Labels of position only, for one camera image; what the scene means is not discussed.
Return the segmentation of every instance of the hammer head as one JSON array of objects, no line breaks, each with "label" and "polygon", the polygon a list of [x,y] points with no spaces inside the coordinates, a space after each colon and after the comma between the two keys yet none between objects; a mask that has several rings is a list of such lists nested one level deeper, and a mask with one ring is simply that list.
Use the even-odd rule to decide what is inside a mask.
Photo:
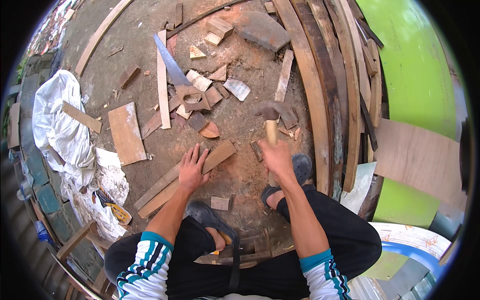
[{"label": "hammer head", "polygon": [[252,109],[255,116],[262,116],[265,121],[277,120],[279,116],[285,121],[296,120],[291,108],[279,101],[263,101]]}]

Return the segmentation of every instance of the concrete floor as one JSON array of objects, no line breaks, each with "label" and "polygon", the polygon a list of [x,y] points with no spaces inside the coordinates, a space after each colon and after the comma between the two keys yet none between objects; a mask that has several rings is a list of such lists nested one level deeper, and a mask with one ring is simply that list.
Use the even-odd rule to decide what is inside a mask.
[{"label": "concrete floor", "polygon": [[[183,20],[188,21],[197,15],[217,6],[224,0],[183,0]],[[62,67],[72,65],[71,71],[85,49],[91,35],[96,31],[118,0],[85,1],[71,20],[64,38],[68,46],[65,49]],[[104,124],[101,134],[91,131],[93,143],[109,151],[116,151],[108,123],[108,112],[130,102],[135,102],[139,126],[144,126],[154,115],[150,110],[158,103],[156,82],[156,47],[152,38],[164,20],[174,20],[176,1],[150,0],[133,1],[107,31],[93,53],[82,77],[78,78],[82,95],[90,100],[85,105],[86,113],[97,118],[102,117]],[[250,0],[234,5],[230,11],[216,12],[178,34],[175,60],[184,73],[190,69],[207,77],[224,64],[228,64],[227,75],[243,81],[252,90],[244,102],[234,96],[221,100],[212,111],[204,112],[205,117],[213,121],[220,130],[220,137],[207,139],[197,134],[188,124],[180,132],[178,125],[172,122],[168,130],[157,129],[144,140],[145,150],[155,155],[153,160],[139,161],[122,168],[131,191],[125,202],[125,208],[133,216],[130,223],[135,232],[145,229],[149,218],[141,219],[133,207],[135,203],[157,180],[169,171],[188,148],[195,143],[205,142],[209,148],[215,148],[225,139],[235,143],[237,152],[213,170],[210,181],[201,187],[192,200],[210,203],[211,196],[234,196],[230,212],[218,211],[218,214],[236,230],[256,227],[268,229],[274,255],[285,252],[293,245],[289,224],[275,211],[265,208],[260,201],[260,193],[267,185],[262,176],[263,166],[258,163],[250,142],[264,137],[262,120],[251,114],[252,106],[262,100],[273,100],[279,79],[282,62],[278,54],[246,41],[235,33],[225,38],[219,47],[206,44],[203,37],[207,34],[205,23],[212,17],[222,17],[232,23],[242,12],[265,12],[263,0]],[[112,48],[123,45],[123,51],[108,58]],[[190,60],[190,45],[196,45],[207,54],[207,58]],[[211,57],[213,51],[218,54]],[[131,62],[137,63],[141,73],[121,92],[118,101],[113,98],[113,89],[119,89],[117,80]],[[150,70],[149,76],[143,72]],[[313,156],[312,133],[308,131],[307,100],[300,72],[293,62],[285,101],[298,112],[301,127],[300,138],[294,141],[282,133],[280,138],[290,144],[292,153],[302,152]],[[107,108],[103,105],[110,102]],[[238,116],[235,108],[243,115]]]}]

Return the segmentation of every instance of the sandal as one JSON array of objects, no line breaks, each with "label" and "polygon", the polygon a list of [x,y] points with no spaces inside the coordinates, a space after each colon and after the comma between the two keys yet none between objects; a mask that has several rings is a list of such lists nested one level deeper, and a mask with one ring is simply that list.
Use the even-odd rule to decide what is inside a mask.
[{"label": "sandal", "polygon": [[[312,160],[310,159],[310,157],[308,157],[303,153],[296,153],[292,155],[292,163],[293,163],[293,171],[295,172],[295,177],[297,178],[297,182],[299,183],[300,186],[302,186],[310,176],[310,173],[312,172]],[[272,187],[270,185],[267,185],[267,187],[262,192],[262,195],[260,196],[260,198],[262,199],[262,203],[266,207],[269,207],[267,204],[267,198],[271,194],[278,192],[280,190],[282,190],[280,186]]]},{"label": "sandal", "polygon": [[227,225],[207,204],[201,201],[188,203],[187,215],[191,216],[204,227],[211,227],[218,230],[218,233],[225,240],[225,247],[230,247],[237,237],[237,232]]}]

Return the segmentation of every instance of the hand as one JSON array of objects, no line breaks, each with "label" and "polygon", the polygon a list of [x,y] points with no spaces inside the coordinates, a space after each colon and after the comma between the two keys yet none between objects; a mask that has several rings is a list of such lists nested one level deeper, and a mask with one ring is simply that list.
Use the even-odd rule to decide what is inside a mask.
[{"label": "hand", "polygon": [[179,181],[180,187],[187,192],[193,193],[199,186],[205,184],[210,178],[210,172],[202,174],[205,159],[208,155],[208,149],[198,158],[200,144],[190,150],[182,157],[180,162]]},{"label": "hand", "polygon": [[278,144],[272,147],[266,140],[260,140],[258,145],[262,150],[267,172],[271,171],[278,183],[289,180],[292,176],[295,178],[292,154],[286,141],[278,140]]}]

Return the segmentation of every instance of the jacket sleeve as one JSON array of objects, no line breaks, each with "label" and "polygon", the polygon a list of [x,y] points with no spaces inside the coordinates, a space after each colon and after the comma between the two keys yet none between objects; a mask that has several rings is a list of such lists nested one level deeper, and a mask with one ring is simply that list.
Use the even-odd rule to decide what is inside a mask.
[{"label": "jacket sleeve", "polygon": [[347,278],[335,266],[330,249],[300,258],[300,267],[307,279],[311,300],[350,300]]},{"label": "jacket sleeve", "polygon": [[117,277],[120,299],[166,300],[168,263],[173,245],[145,231],[137,244],[135,262]]}]

